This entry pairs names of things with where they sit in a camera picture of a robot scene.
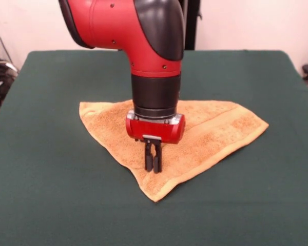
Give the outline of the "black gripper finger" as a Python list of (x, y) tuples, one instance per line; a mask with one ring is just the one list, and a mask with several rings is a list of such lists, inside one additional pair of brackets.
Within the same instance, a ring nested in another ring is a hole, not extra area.
[(150, 140), (145, 140), (145, 170), (151, 171), (153, 169), (153, 155), (151, 152)]
[(162, 147), (161, 143), (155, 144), (155, 156), (153, 158), (153, 171), (154, 173), (162, 172)]

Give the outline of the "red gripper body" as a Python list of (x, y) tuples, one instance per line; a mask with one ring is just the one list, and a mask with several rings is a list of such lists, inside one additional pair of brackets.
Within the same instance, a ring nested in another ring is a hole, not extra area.
[(126, 131), (129, 137), (138, 140), (155, 139), (167, 144), (180, 142), (185, 131), (185, 124), (184, 115), (176, 115), (169, 120), (169, 123), (126, 117)]

